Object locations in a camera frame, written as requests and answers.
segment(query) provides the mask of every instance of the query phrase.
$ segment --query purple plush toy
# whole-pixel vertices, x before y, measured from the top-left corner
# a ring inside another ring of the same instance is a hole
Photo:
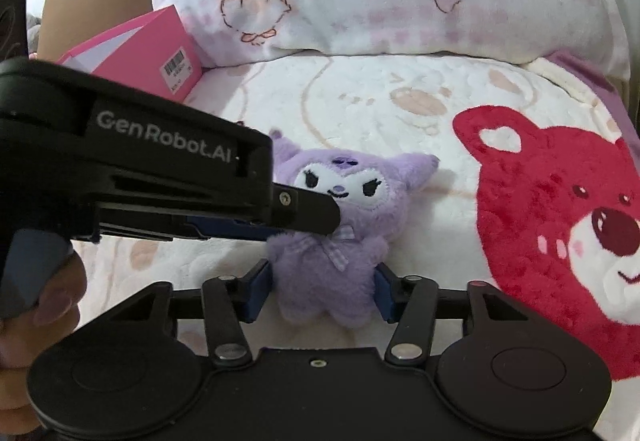
[[[270,135],[276,182],[330,194],[341,213],[330,237],[297,232],[267,241],[280,311],[295,324],[328,312],[343,326],[363,326],[375,309],[375,267],[404,228],[410,195],[424,188],[439,160],[301,150],[280,131]]]

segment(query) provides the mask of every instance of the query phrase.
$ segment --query brown cardboard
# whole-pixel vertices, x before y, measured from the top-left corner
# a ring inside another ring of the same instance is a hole
[[[151,10],[151,0],[45,0],[38,59],[57,61],[89,38]]]

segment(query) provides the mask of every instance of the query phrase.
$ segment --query pink box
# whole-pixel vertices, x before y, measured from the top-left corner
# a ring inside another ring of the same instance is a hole
[[[74,47],[58,63],[178,102],[202,76],[174,6],[109,29]]]

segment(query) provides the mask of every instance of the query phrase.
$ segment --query black robotic gripper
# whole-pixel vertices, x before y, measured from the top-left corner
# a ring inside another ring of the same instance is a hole
[[[200,290],[153,284],[44,352],[28,389],[46,439],[110,441],[596,440],[610,392],[594,352],[482,281],[467,291],[376,270],[376,304],[398,323],[374,348],[262,349],[253,322],[271,267],[208,280]],[[208,357],[176,339],[202,319]],[[463,338],[430,356],[437,319]]]

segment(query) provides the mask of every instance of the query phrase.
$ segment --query plush toy mouth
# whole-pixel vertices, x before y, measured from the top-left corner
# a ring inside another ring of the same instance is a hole
[[[640,275],[636,275],[635,277],[631,278],[625,275],[624,273],[622,273],[622,271],[618,271],[618,275],[620,275],[620,277],[622,277],[627,284],[640,283]]]
[[[331,195],[332,197],[335,197],[336,199],[342,199],[345,197],[349,197],[349,193],[345,192],[343,194],[337,194],[335,192],[332,192],[331,190],[327,190],[327,192],[329,193],[329,195]]]

